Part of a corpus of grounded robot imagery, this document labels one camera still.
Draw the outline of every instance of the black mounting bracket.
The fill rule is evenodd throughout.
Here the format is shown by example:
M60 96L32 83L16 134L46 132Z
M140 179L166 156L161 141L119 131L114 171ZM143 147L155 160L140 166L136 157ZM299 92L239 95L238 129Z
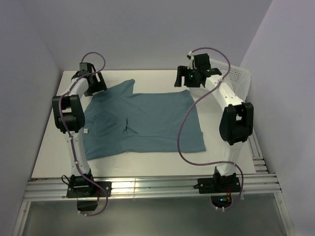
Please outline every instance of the black mounting bracket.
M84 174L85 177L94 181L91 171L88 174ZM95 181L106 192L106 196L110 197L112 190L112 182L109 181ZM67 190L67 198L100 198L106 197L105 194L97 188L94 184L84 179L82 176L70 177L70 182ZM94 211L98 205L98 201L91 200L78 200L77 209L79 211Z
M82 62L80 63L80 70L77 71L71 79L75 79L78 78L80 76L86 75L86 74L90 74L92 72L95 72L95 67L92 63L88 63L88 62ZM85 91L84 95L87 96L92 96L93 93L95 92L99 92L99 91L106 91L107 90L107 86L105 84L104 78L102 76L101 72L98 72L97 74L94 75L88 75L86 76L86 79L88 81L89 84L89 88L88 90Z
M226 193L230 188L231 192L239 192L241 185L236 174L230 176L221 176L217 168L212 178L199 178L198 184L193 188L198 189L200 194L207 193Z
M54 96L52 99L55 125L58 129L60 129L61 132L65 134L66 130L59 113L59 100L60 96ZM67 108L71 108L71 112L64 112L63 118L67 124L68 129L77 133L85 125L84 112L81 106L79 95L63 97L61 109L65 110Z
M222 75L217 68L211 68L209 55L207 53L193 56L194 69L188 69L187 66L178 66L175 87L182 86L182 77L184 85L188 88L205 87L206 79L212 75Z
M250 102L225 107L219 127L221 138L230 145L245 142L252 134L253 113L254 107Z

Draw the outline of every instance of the white table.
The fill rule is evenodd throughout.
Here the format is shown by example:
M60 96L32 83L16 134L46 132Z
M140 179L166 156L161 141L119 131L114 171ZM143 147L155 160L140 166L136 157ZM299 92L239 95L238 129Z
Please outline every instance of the white table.
M135 80L134 93L165 93L186 89L175 88L175 70L125 70L103 71L108 87L120 84L129 79ZM69 86L75 71L65 71L58 89L63 93ZM85 110L92 97L82 97L81 103ZM205 163L222 159L223 141L219 135L219 123L222 111L212 95L197 105L199 122L206 145L205 152L184 153L194 162ZM255 174L249 144L246 142L241 150L238 164L245 174ZM126 152L89 161L94 177L152 177L152 176L192 176L211 175L215 166L192 166L184 162L177 152L167 153L136 153ZM71 165L65 139L55 127L51 112L44 138L40 146L32 178L60 178L71 175Z

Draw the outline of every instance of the white wall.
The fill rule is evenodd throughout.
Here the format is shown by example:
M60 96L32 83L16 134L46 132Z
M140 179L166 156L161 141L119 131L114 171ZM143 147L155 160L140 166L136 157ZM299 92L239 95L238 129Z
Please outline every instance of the white wall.
M11 235L60 77L17 0L0 7L0 235Z
M274 0L242 66L268 167L301 236L315 235L315 1Z
M20 1L59 67L77 70L88 51L107 69L174 69L200 46L239 65L272 0Z

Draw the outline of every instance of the plastic basket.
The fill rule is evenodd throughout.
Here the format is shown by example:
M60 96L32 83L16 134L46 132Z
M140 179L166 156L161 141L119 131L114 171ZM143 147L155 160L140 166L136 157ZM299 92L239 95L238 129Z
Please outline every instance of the plastic basket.
M222 72L222 75L224 75L228 70L227 63L213 59L210 59L210 63L211 67L218 68ZM230 73L224 79L224 81L229 85L229 87L239 98L245 101L251 83L251 73L248 70L231 65ZM204 87L190 88L189 90L191 91L191 93L199 96L207 92Z

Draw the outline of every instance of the metal frame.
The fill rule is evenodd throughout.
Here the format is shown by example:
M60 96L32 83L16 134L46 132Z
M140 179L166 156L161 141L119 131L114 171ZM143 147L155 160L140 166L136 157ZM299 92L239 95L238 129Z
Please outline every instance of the metal frame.
M296 232L293 226L293 223L291 221L289 212L286 208L286 205L284 203L284 198L282 196L282 193L275 193L275 198L277 201L277 206L280 212L280 216L285 228L285 233L287 236L296 236Z
M30 207L31 207L31 202L22 202L20 212L19 212L18 218L16 220L16 224L13 230L13 234L12 234L13 236L22 236Z
M248 139L256 174L244 175L244 194L274 193L287 235L295 236L293 224L282 199L276 174L270 174L257 141L255 131ZM96 181L111 181L111 199L165 198L200 196L193 186L197 179L210 176L182 177L132 177L95 178ZM34 179L29 181L23 197L21 210L14 229L14 236L23 233L31 202L34 201L76 201L66 198L67 186L60 179Z

